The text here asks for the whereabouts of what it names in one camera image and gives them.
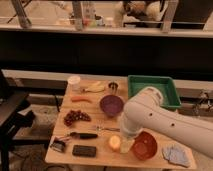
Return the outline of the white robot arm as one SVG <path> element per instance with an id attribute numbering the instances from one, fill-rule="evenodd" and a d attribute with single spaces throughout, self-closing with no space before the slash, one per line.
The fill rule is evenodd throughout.
<path id="1" fill-rule="evenodd" d="M 164 109 L 162 102 L 162 93 L 151 86 L 131 97 L 119 118 L 121 135 L 133 139 L 148 128 L 213 158 L 213 123 Z"/>

